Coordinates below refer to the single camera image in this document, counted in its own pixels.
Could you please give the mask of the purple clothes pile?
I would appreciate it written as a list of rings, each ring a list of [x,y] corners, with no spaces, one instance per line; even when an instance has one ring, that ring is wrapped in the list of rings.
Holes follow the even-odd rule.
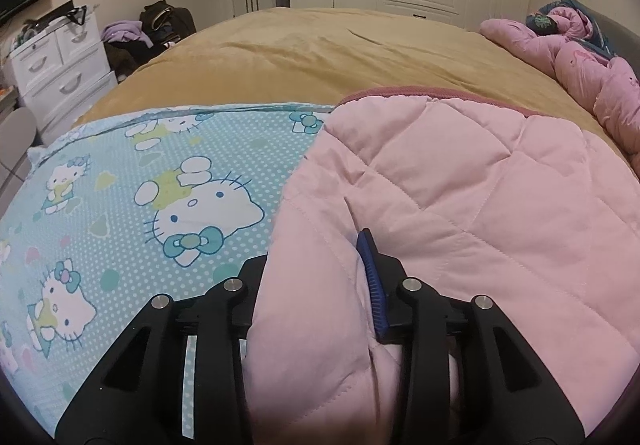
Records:
[[[106,25],[101,32],[101,40],[106,43],[140,41],[148,48],[153,46],[140,20],[119,20]]]

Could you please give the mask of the grey quilted headboard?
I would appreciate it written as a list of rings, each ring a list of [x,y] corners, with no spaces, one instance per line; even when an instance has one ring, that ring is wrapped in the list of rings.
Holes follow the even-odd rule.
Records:
[[[587,9],[587,11],[598,23],[612,51],[626,60],[636,76],[638,76],[640,69],[640,37],[615,20],[611,20],[608,16],[592,9]]]

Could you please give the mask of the white drawer chest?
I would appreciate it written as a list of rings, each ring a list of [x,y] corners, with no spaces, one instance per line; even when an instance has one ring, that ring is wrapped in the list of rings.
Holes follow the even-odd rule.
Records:
[[[84,5],[57,18],[12,49],[2,70],[20,104],[35,116],[43,144],[73,124],[117,86],[101,40],[96,12]]]

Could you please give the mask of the Hello Kitty blue blanket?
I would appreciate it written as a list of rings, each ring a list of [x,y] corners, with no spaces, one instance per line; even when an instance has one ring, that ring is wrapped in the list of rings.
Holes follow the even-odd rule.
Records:
[[[201,295],[264,254],[329,107],[179,106],[28,155],[1,220],[1,368],[46,432],[153,295]]]

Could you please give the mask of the black backpack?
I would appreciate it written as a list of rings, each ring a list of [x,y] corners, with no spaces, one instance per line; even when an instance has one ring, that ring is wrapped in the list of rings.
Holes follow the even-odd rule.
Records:
[[[172,44],[196,33],[191,12],[186,8],[178,8],[165,0],[145,5],[140,13],[142,31],[154,46],[169,48]]]

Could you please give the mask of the tan bed sheet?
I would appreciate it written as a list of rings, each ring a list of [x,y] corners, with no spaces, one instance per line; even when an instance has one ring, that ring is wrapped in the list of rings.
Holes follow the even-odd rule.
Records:
[[[361,91],[406,87],[474,94],[614,142],[559,83],[476,32],[344,9],[273,8],[205,28],[138,68],[78,121],[169,106],[336,105]]]

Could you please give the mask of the pink floral comforter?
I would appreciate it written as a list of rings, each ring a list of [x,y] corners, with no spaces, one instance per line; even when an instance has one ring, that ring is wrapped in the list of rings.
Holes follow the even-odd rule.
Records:
[[[480,34],[558,81],[638,165],[639,78],[585,5],[553,1],[523,23],[490,18]]]

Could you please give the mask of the pink quilted jacket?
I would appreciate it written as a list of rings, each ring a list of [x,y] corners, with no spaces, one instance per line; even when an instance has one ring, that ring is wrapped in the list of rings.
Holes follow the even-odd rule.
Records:
[[[247,336],[259,444],[381,444],[400,350],[375,339],[356,249],[446,297],[489,295],[587,431],[639,365],[639,182],[598,135],[464,98],[338,106],[283,187]]]

